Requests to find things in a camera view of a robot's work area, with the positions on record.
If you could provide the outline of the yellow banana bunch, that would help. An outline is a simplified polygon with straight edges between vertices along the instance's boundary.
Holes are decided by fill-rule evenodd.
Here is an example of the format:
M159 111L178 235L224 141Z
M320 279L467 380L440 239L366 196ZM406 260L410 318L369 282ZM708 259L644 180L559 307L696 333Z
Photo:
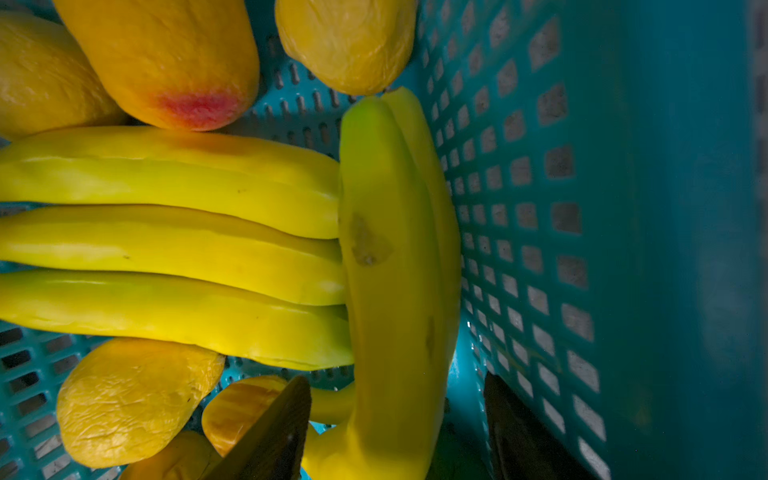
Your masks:
M1 151L1 317L296 370L353 353L338 163L258 138L60 130Z
M314 479L423 479L459 331L461 240L425 114L407 88L343 116L339 241L354 403L308 436L303 468Z

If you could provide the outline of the orange fruit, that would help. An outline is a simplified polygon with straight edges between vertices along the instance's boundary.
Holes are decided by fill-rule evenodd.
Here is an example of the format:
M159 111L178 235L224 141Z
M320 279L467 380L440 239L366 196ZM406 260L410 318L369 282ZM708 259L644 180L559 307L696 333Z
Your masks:
M206 437L182 431L156 455L127 466L119 479L203 479L221 460Z

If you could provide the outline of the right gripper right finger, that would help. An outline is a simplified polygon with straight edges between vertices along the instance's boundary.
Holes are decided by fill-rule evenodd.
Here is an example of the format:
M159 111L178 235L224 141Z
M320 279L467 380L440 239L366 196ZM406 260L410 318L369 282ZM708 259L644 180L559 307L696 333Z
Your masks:
M593 477L513 393L502 377L488 373L483 396L494 479Z

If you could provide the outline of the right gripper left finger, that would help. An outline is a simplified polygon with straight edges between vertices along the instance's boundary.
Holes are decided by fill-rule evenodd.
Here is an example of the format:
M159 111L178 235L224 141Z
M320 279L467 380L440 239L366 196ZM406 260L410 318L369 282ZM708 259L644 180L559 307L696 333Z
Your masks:
M297 377L206 479L298 479L309 428L310 385Z

